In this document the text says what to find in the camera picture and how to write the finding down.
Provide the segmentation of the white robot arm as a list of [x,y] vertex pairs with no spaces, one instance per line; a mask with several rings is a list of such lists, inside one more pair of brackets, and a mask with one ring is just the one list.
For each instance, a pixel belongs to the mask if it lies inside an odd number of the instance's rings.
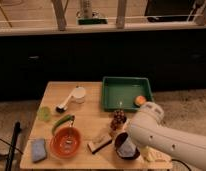
[[206,171],[206,136],[161,125],[163,109],[146,102],[129,120],[126,132],[138,147],[149,146]]

